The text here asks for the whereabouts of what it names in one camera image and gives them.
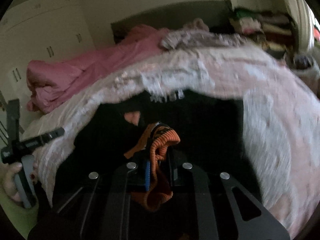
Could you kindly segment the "person's left hand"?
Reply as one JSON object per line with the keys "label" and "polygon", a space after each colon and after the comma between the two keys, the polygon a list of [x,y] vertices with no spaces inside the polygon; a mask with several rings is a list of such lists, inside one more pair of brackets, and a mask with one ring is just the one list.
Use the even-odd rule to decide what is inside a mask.
{"label": "person's left hand", "polygon": [[1,187],[5,194],[18,206],[22,206],[22,200],[17,190],[14,178],[22,169],[21,163],[1,163]]}

